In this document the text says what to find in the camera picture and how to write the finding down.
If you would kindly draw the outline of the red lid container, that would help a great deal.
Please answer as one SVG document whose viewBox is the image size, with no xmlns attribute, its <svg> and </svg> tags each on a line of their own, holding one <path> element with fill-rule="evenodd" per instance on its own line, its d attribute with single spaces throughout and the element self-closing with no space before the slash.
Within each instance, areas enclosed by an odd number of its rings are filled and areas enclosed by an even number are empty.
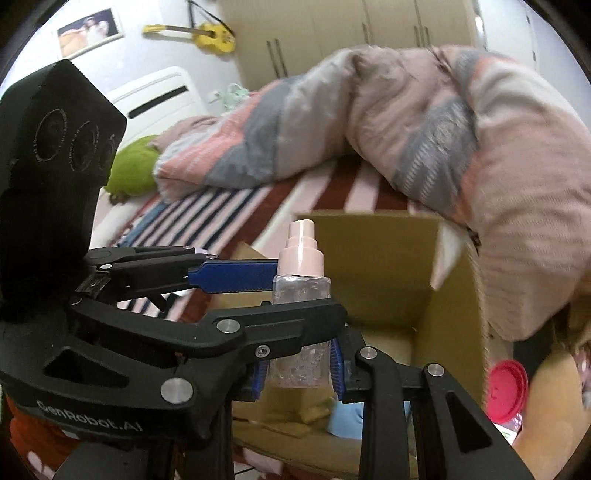
<svg viewBox="0 0 591 480">
<path fill-rule="evenodd" d="M 515 360 L 497 363 L 489 373 L 486 413 L 493 423 L 505 424 L 520 415 L 528 396 L 528 377 Z"/>
</svg>

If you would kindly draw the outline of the pink spray bottle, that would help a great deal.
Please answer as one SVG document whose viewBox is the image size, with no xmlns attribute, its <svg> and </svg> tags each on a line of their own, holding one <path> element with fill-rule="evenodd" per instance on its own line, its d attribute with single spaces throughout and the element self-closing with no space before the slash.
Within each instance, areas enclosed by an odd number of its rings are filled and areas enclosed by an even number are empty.
<svg viewBox="0 0 591 480">
<path fill-rule="evenodd" d="M 273 304 L 331 297 L 324 260 L 315 240 L 315 223 L 310 219 L 291 222 L 273 280 Z M 271 384 L 279 388 L 318 388 L 328 380 L 329 342 L 304 346 L 297 354 L 273 360 L 270 365 Z"/>
</svg>

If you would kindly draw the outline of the mint green small bag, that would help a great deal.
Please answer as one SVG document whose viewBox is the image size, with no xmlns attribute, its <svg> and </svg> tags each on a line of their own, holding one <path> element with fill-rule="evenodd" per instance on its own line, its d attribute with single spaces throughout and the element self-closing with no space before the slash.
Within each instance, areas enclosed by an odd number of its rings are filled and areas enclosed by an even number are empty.
<svg viewBox="0 0 591 480">
<path fill-rule="evenodd" d="M 243 101 L 249 99 L 250 91 L 241 84 L 232 83 L 221 94 L 221 102 L 225 112 L 235 110 Z"/>
</svg>

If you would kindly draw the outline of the blue square device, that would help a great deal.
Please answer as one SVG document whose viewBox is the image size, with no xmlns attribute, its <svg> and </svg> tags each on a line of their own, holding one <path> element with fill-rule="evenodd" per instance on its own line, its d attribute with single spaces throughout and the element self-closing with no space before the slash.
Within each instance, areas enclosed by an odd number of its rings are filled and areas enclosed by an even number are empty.
<svg viewBox="0 0 591 480">
<path fill-rule="evenodd" d="M 362 440 L 363 402 L 345 404 L 335 400 L 329 415 L 328 432 L 342 439 Z"/>
</svg>

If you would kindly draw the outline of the framed wall photo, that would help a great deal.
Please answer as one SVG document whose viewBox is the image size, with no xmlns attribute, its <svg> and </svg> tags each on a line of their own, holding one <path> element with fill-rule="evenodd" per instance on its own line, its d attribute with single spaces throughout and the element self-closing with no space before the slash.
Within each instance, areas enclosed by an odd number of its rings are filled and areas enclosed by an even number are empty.
<svg viewBox="0 0 591 480">
<path fill-rule="evenodd" d="M 82 17 L 57 30 L 63 58 L 75 58 L 123 37 L 110 8 Z"/>
</svg>

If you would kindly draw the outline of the beige wooden wardrobe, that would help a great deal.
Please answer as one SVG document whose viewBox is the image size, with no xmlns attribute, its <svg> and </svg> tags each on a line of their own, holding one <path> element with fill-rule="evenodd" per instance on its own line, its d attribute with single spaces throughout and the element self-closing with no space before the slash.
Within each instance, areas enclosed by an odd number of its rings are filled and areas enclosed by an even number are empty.
<svg viewBox="0 0 591 480">
<path fill-rule="evenodd" d="M 242 85 L 256 91 L 363 44 L 423 48 L 477 44 L 473 1 L 226 0 Z"/>
</svg>

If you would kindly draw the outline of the green plush pillow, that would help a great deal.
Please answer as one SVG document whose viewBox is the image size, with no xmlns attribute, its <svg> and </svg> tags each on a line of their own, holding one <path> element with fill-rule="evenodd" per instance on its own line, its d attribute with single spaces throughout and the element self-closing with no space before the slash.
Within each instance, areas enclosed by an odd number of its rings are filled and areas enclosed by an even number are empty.
<svg viewBox="0 0 591 480">
<path fill-rule="evenodd" d="M 116 154 L 105 186 L 110 195 L 138 197 L 156 189 L 152 170 L 160 152 L 152 145 L 155 138 L 139 138 Z"/>
</svg>

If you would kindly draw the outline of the striped bed blanket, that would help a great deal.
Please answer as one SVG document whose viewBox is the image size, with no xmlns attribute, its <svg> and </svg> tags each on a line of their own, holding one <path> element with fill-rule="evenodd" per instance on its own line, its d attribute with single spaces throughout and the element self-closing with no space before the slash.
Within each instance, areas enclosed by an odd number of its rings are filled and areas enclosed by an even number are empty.
<svg viewBox="0 0 591 480">
<path fill-rule="evenodd" d="M 407 198 L 356 155 L 329 161 L 273 185 L 254 189 L 204 188 L 167 203 L 157 192 L 113 205 L 99 197 L 91 237 L 94 248 L 192 246 L 229 258 L 247 244 L 276 257 L 291 221 L 314 211 L 407 211 Z"/>
</svg>

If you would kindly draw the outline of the pink grey striped duvet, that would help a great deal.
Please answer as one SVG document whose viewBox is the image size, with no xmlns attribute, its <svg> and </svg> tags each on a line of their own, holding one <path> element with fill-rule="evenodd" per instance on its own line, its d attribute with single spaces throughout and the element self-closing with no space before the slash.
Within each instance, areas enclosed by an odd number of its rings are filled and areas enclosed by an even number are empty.
<svg viewBox="0 0 591 480">
<path fill-rule="evenodd" d="M 409 199 L 479 236 L 507 340 L 590 293 L 590 133 L 542 76 L 471 47 L 346 48 L 167 146 L 174 201 L 283 180 L 353 150 Z"/>
</svg>

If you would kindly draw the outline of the yellow ukulele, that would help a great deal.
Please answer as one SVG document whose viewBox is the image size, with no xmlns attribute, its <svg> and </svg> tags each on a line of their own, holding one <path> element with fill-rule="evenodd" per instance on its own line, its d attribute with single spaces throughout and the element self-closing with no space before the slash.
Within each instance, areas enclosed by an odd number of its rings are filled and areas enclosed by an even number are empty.
<svg viewBox="0 0 591 480">
<path fill-rule="evenodd" d="M 164 34 L 182 34 L 190 39 L 198 49 L 216 56 L 229 55 L 235 52 L 235 33 L 221 18 L 215 16 L 197 1 L 186 1 L 189 17 L 189 26 L 150 24 L 142 28 L 143 36 L 156 36 Z M 198 9 L 208 19 L 207 22 L 197 25 L 193 10 Z"/>
</svg>

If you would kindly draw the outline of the cardboard box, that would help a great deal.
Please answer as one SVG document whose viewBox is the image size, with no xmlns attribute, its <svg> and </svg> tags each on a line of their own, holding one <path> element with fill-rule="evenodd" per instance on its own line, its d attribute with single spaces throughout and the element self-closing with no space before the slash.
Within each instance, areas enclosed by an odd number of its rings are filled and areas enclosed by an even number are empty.
<svg viewBox="0 0 591 480">
<path fill-rule="evenodd" d="M 488 321 L 469 237 L 429 214 L 317 211 L 308 217 L 332 296 L 366 343 L 405 365 L 443 365 L 483 405 Z M 310 472 L 354 479 L 361 444 L 328 432 L 320 409 L 331 397 L 330 386 L 267 385 L 259 401 L 233 405 L 235 443 Z"/>
</svg>

